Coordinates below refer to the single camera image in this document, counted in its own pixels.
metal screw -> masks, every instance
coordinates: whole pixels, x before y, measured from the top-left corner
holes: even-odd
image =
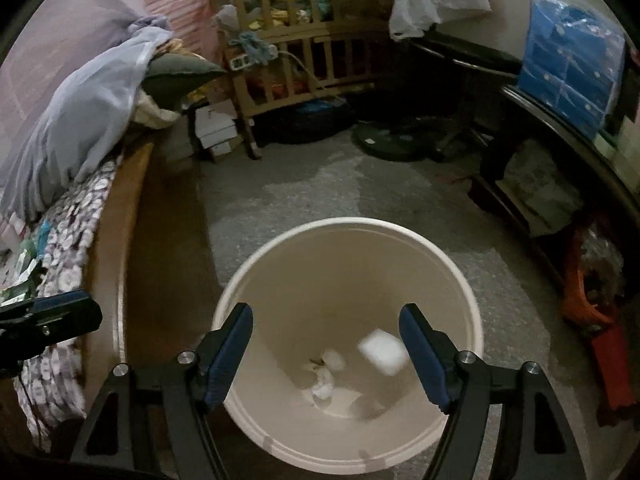
[[[185,350],[184,352],[180,352],[178,354],[178,362],[181,365],[191,364],[195,359],[196,359],[196,354],[191,350]]]
[[[533,361],[527,361],[524,363],[524,369],[533,375],[538,375],[540,373],[540,365]]]
[[[128,373],[129,365],[127,365],[126,363],[120,363],[113,369],[113,375],[115,375],[116,377],[122,377],[123,375],[127,375]]]
[[[469,350],[463,350],[458,354],[458,357],[465,365],[471,365],[476,362],[476,354],[470,352]]]

white foam piece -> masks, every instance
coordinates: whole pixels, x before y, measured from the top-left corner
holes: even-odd
[[[409,360],[402,341],[379,328],[358,343],[358,350],[386,376],[396,375]]]
[[[316,384],[311,387],[311,392],[321,400],[330,399],[334,392],[334,377],[326,366],[317,366]]]
[[[333,348],[328,348],[322,354],[322,361],[332,372],[341,372],[344,370],[346,363],[344,358],[338,354]]]

patterned bedsheet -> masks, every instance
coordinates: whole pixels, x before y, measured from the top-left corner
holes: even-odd
[[[46,272],[37,288],[39,298],[81,288],[88,250],[121,161],[122,156],[108,158],[44,215],[51,230],[42,259]],[[74,338],[48,347],[42,355],[25,361],[15,379],[34,444],[45,451],[50,448],[50,432],[60,422],[85,416],[81,345],[82,339]]]

light blue blanket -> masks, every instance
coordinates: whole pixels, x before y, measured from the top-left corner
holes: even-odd
[[[156,47],[169,40],[164,16],[132,23],[129,39],[71,73],[0,169],[0,214],[34,221],[72,183],[91,175],[122,138]]]

green cloth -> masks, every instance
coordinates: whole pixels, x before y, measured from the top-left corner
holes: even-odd
[[[159,107],[175,110],[188,93],[224,73],[221,66],[200,57],[163,54],[149,63],[142,89]]]

